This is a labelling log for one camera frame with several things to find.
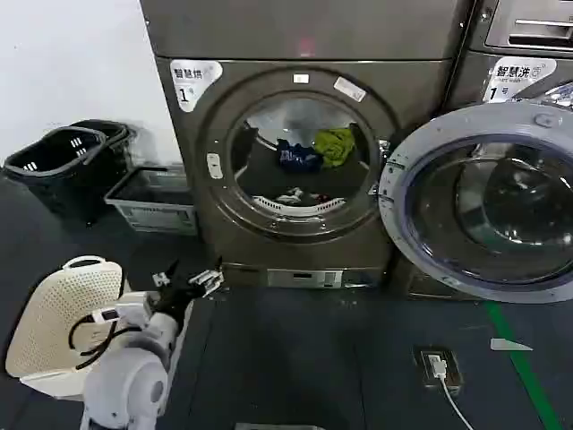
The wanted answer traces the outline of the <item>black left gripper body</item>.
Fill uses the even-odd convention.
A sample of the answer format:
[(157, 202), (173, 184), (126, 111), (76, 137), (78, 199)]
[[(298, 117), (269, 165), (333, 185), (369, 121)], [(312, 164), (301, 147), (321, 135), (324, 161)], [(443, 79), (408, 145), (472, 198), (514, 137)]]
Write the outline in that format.
[(167, 283), (158, 287), (158, 295), (154, 312), (166, 314), (177, 323), (184, 323), (187, 307), (201, 296), (201, 287), (197, 283), (189, 282), (179, 286)]

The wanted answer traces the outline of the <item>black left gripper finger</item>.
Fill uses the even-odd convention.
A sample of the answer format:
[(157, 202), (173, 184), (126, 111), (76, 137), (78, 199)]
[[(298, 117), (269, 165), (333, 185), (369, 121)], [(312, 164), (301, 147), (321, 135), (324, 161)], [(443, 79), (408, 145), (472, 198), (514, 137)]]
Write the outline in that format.
[(179, 261), (173, 261), (166, 270), (152, 274), (152, 280), (157, 289), (168, 287), (173, 280)]
[(224, 283), (222, 258), (219, 257), (212, 269), (207, 269), (187, 280), (188, 293), (192, 297), (207, 297)]

